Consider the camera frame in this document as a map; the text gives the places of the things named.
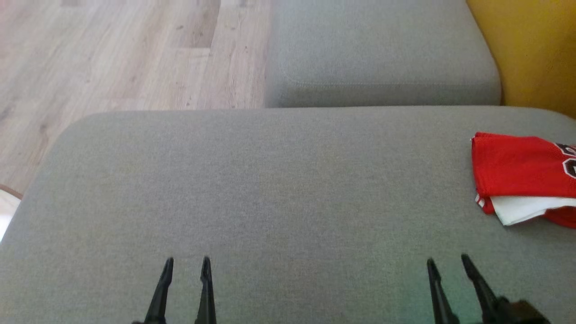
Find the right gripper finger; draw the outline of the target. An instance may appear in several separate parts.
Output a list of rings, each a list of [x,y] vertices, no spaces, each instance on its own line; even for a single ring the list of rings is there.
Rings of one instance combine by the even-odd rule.
[[[432,308],[435,324],[459,324],[459,318],[452,311],[444,289],[441,276],[433,259],[427,260],[427,273],[432,298]]]
[[[494,303],[496,301],[496,295],[490,288],[488,283],[485,281],[483,275],[479,272],[477,267],[474,265],[473,261],[468,254],[461,254],[461,260],[463,263],[463,268],[467,274],[467,277],[472,282],[479,305],[481,306],[481,316],[482,322],[484,324],[495,324],[496,323],[496,311]]]

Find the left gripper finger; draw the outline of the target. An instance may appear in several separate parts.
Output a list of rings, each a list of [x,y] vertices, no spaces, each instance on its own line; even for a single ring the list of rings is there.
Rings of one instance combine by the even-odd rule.
[[[144,318],[144,324],[166,324],[167,293],[171,285],[174,259],[167,258]]]
[[[217,320],[212,282],[212,268],[211,261],[208,256],[205,256],[203,259],[203,265],[200,271],[200,281],[202,282],[203,286],[200,294],[199,309],[194,323],[216,324]]]

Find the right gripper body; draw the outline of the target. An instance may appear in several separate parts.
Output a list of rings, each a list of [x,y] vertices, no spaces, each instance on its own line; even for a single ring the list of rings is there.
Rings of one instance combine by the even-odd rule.
[[[535,306],[526,300],[510,302],[500,297],[495,304],[496,324],[550,324]]]

